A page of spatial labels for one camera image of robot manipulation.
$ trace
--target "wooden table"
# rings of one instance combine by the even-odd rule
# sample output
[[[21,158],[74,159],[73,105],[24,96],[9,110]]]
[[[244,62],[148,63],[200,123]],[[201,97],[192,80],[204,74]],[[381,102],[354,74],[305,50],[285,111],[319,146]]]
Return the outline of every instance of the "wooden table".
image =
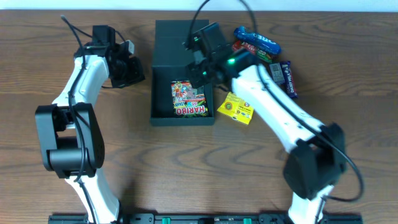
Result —
[[[77,42],[61,21],[108,24],[136,45],[146,80],[102,90],[95,107],[106,145],[104,169],[128,212],[257,213],[287,210],[286,155],[255,115],[249,126],[219,113],[214,126],[152,127],[150,83],[156,19],[193,12],[0,11],[0,223],[45,223],[55,212],[83,213],[77,194],[42,165],[34,111],[50,104],[73,70]],[[304,110],[346,134],[366,194],[358,203],[329,201],[328,212],[360,212],[365,223],[398,222],[398,14],[257,12],[259,30],[292,61]],[[204,12],[229,39],[245,12]],[[215,91],[215,106],[226,93]],[[357,193],[351,170],[333,195]]]

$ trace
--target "black box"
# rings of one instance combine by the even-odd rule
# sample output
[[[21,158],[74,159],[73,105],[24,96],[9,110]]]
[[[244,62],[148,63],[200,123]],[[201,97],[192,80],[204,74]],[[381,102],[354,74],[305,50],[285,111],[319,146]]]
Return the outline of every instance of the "black box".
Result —
[[[191,21],[156,21],[155,50],[152,60],[152,98],[150,123],[153,126],[213,125],[213,86],[205,85],[209,117],[174,118],[171,81],[188,80],[187,68],[193,62],[192,52],[182,45],[187,39]],[[193,32],[207,26],[209,20],[196,20]]]

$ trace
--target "yellow snack package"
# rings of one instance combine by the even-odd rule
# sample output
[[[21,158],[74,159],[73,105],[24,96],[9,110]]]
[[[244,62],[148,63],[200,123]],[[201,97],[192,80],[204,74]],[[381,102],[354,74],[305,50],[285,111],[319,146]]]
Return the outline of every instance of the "yellow snack package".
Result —
[[[218,112],[232,117],[232,119],[249,124],[253,116],[254,108],[244,100],[229,92],[224,103],[217,109]]]

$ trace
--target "dark blue chocolate bar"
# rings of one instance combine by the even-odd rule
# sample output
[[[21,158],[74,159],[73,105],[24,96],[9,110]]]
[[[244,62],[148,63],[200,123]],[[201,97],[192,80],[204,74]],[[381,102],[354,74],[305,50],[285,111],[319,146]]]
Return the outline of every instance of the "dark blue chocolate bar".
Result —
[[[296,89],[294,88],[294,81],[292,76],[292,71],[290,69],[290,61],[279,62],[282,68],[282,73],[284,74],[285,84],[286,84],[286,94],[291,98],[297,97]]]

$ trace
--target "green led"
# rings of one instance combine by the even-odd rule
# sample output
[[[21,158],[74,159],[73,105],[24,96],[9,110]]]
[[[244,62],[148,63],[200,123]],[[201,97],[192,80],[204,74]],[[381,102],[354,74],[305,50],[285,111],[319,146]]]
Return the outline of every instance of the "green led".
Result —
[[[229,59],[229,60],[228,60],[228,63],[229,63],[230,65],[234,64],[234,63],[235,63],[235,58]]]

